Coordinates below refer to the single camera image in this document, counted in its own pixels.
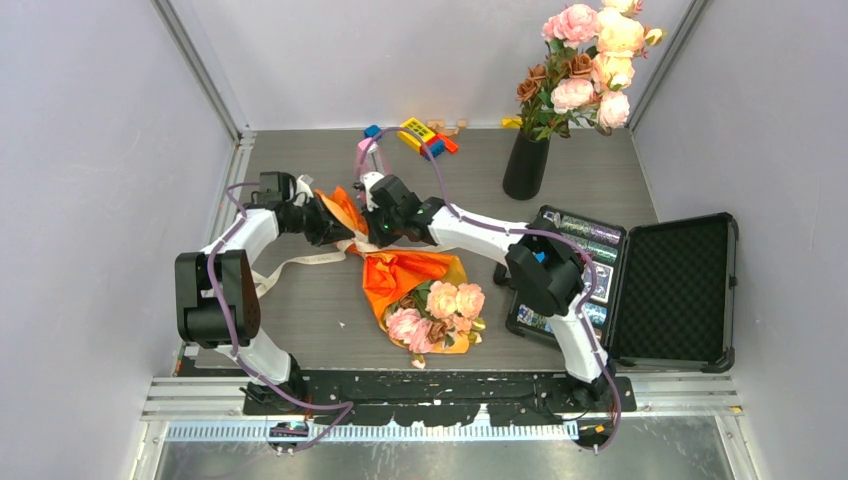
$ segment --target black vase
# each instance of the black vase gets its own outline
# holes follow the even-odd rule
[[[516,200],[530,200],[539,193],[550,146],[550,138],[530,140],[518,131],[504,172],[503,188],[507,195]]]

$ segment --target open black case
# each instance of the open black case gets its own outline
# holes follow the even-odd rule
[[[598,286],[584,311],[624,366],[726,372],[733,366],[739,228],[728,213],[623,227],[558,210],[539,216],[593,256]],[[495,281],[507,282],[505,269]],[[584,282],[590,283],[589,272]],[[546,318],[513,301],[509,331],[557,345]]]

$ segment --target metal frame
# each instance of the metal frame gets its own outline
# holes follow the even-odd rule
[[[745,480],[758,478],[739,427],[744,412],[730,375],[698,372],[622,372],[621,375],[631,379],[637,404],[635,412],[624,413],[623,417],[713,417],[734,476]],[[244,415],[244,393],[239,387],[246,381],[247,377],[154,378],[141,417],[148,427],[131,480],[155,478],[163,445],[168,441],[265,442],[269,425],[302,421],[302,415]],[[483,425],[485,409],[478,416],[481,425],[470,429],[337,427],[344,431],[328,441],[538,440],[568,436],[567,431],[535,427],[487,427]],[[584,418],[605,416],[605,413],[591,413]]]
[[[159,17],[162,19],[162,23],[168,29],[168,32],[171,34],[171,38],[174,39],[174,43],[176,43],[177,48],[180,50],[180,53],[183,55],[183,58],[191,69],[191,73],[197,80],[198,86],[201,90],[203,90],[203,94],[209,100],[209,103],[212,104],[212,108],[218,115],[218,119],[221,120],[221,124],[224,126],[224,129],[227,131],[230,138],[233,139],[233,142],[238,141],[241,137],[242,129],[236,124],[236,121],[233,119],[224,99],[215,87],[215,82],[212,81],[212,76],[209,74],[209,70],[207,70],[206,66],[203,64],[203,60],[200,58],[200,54],[192,42],[191,37],[189,37],[185,25],[183,25],[183,22],[180,20],[171,0],[150,1],[156,8],[156,11],[159,13]]]
[[[659,65],[657,65],[657,68],[654,69],[654,72],[651,74],[651,79],[648,80],[648,86],[645,87],[645,93],[642,94],[642,97],[639,99],[639,103],[636,105],[636,108],[633,109],[630,119],[627,121],[627,128],[631,132],[635,132],[639,127],[639,121],[642,120],[642,117],[645,115],[651,101],[657,94],[657,90],[659,89],[660,84],[662,84],[662,81],[665,79],[665,76],[668,74],[671,64],[674,63],[674,60],[677,58],[677,55],[680,53],[680,50],[686,43],[686,40],[689,39],[689,35],[694,31],[698,20],[710,4],[710,1],[711,0],[692,0],[689,3],[689,7],[683,15],[683,21],[680,23],[677,30],[675,30],[672,38],[668,41],[668,49],[665,51],[665,54],[660,60]]]
[[[216,88],[208,69],[204,65],[197,48],[190,38],[185,25],[179,18],[172,0],[151,0],[162,18],[177,47],[189,65],[198,85],[211,103],[227,133],[237,143],[230,158],[228,169],[221,186],[219,205],[211,221],[210,238],[219,236],[226,225],[235,217],[235,208],[224,201],[223,188],[238,183],[244,178],[248,160],[253,149],[256,135],[239,128],[228,109],[219,90]],[[636,105],[628,123],[628,128],[635,131],[639,121],[656,95],[670,65],[677,57],[683,44],[689,37],[696,22],[702,15],[709,0],[692,0],[684,20],[669,41],[669,48],[654,71],[645,93]],[[186,354],[193,347],[186,347]],[[621,372],[630,377],[633,382],[633,394],[636,395],[637,411],[624,413],[626,418],[633,417],[705,417],[715,418],[716,427],[721,435],[722,443],[736,478],[756,479],[757,473],[748,450],[739,421],[743,418],[743,410],[736,389],[729,375],[705,375],[701,373],[681,372]],[[244,394],[238,390],[245,383],[245,377],[202,377],[202,378],[154,378],[147,402],[144,405],[141,422],[141,441],[134,458],[130,475],[131,480],[152,480],[162,455],[164,444],[179,432],[179,439],[185,441],[193,438],[194,430],[187,430],[189,425],[208,424],[209,422],[229,425],[238,422],[240,426],[267,426],[269,421],[300,420],[301,416],[264,416],[248,417],[242,413]],[[600,418],[605,414],[588,414],[585,418]],[[358,438],[386,438],[390,432],[387,428],[397,427],[368,427],[369,434]],[[515,431],[489,432],[515,434]],[[197,430],[207,434],[207,430]],[[519,432],[530,436],[529,430]],[[432,429],[418,428],[415,431],[405,431],[405,441],[410,441],[410,435],[418,440],[444,440],[433,435]],[[357,437],[345,437],[351,441]],[[244,441],[256,441],[255,438],[244,437]]]

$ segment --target white ribbon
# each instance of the white ribbon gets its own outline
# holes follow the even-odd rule
[[[253,283],[256,285],[256,296],[262,298],[263,295],[268,293],[274,285],[277,284],[277,280],[280,279],[280,273],[283,271],[283,267],[290,263],[298,263],[301,265],[323,265],[326,263],[336,263],[341,262],[345,258],[347,258],[347,254],[345,251],[351,245],[355,245],[356,249],[359,250],[361,254],[366,253],[374,253],[380,252],[383,250],[399,250],[399,251],[409,251],[409,252],[431,252],[431,253],[440,253],[446,252],[451,248],[447,247],[405,247],[405,248],[380,248],[374,244],[368,243],[368,237],[365,236],[362,232],[354,232],[354,237],[350,240],[342,240],[336,242],[336,248],[339,249],[338,252],[331,253],[319,253],[318,255],[307,255],[304,257],[294,257],[290,258],[283,263],[281,263],[272,273],[267,277],[256,273],[256,271],[251,271],[250,273],[253,276]]]

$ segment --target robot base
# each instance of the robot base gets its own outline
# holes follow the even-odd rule
[[[377,426],[394,420],[401,426],[419,421],[426,426],[465,425],[485,404],[492,426],[552,425],[562,423],[560,414],[576,417],[587,410],[606,413],[612,407],[609,389],[592,399],[589,386],[552,372],[306,370],[302,374],[309,378],[306,386],[310,402],[354,402],[356,406],[345,424]],[[622,393],[622,410],[635,411],[630,380],[615,377],[615,382]],[[579,390],[590,400],[580,400],[578,396],[583,393],[576,393]],[[247,398],[243,413],[279,415],[281,409],[290,407],[288,402]],[[291,413],[308,412],[296,409]],[[327,424],[338,412],[313,414],[315,423]]]
[[[294,359],[291,354],[289,354],[289,359],[291,362],[291,370],[289,372],[289,379],[285,383],[281,383],[277,385],[277,387],[285,392],[286,394],[296,398],[297,400],[307,401],[307,386],[306,380],[303,378],[303,374],[300,370],[300,366],[297,364],[297,360]],[[254,411],[257,409],[264,410],[268,412],[268,415],[284,415],[288,413],[296,413],[300,412],[303,409],[298,407],[297,405],[292,404],[286,399],[277,395],[276,392],[271,390],[271,388],[260,385],[257,383],[248,383],[246,387],[242,387],[239,390],[244,392],[245,400],[244,400],[244,411],[248,410]]]

